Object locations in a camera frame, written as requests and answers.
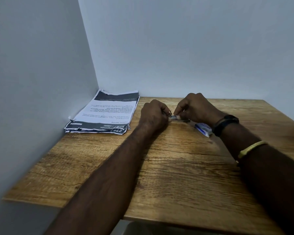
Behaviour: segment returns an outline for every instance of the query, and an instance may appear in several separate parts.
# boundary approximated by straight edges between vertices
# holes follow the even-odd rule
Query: wood grain
[[[124,135],[66,134],[5,196],[63,207],[80,185],[137,126],[142,97]],[[172,111],[180,98],[158,98]],[[253,133],[294,159],[294,121],[262,100],[210,99]],[[126,219],[233,234],[283,234],[240,180],[217,137],[172,122],[148,149]]]

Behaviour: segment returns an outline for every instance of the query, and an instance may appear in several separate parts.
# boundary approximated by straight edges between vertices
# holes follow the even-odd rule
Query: left hand
[[[145,103],[141,110],[139,124],[147,124],[154,131],[161,129],[169,121],[170,110],[162,102],[152,100],[150,103]]]

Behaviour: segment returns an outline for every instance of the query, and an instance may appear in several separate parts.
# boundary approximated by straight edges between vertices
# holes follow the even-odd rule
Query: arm
[[[90,175],[45,234],[110,234],[130,203],[142,151],[168,115],[165,104],[146,103],[133,133]]]
[[[200,93],[189,94],[174,114],[210,127],[226,115]],[[220,138],[235,160],[241,150],[261,141],[244,126],[235,123],[226,126]],[[239,163],[245,182],[267,212],[283,230],[294,234],[294,160],[269,145],[262,145]]]

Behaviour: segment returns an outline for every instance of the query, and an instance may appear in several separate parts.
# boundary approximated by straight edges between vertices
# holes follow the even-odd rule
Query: yellow bracelet
[[[249,146],[248,148],[240,151],[240,153],[239,153],[239,159],[241,159],[243,156],[245,156],[246,154],[248,154],[254,148],[259,147],[260,145],[263,145],[263,144],[268,144],[268,143],[265,142],[265,141],[256,142],[253,145]]]

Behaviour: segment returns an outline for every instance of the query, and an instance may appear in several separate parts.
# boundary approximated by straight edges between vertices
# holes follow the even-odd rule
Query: paper
[[[67,124],[65,130],[72,133],[102,131],[123,134],[133,117],[139,98],[138,91],[111,94],[98,90],[95,97]]]

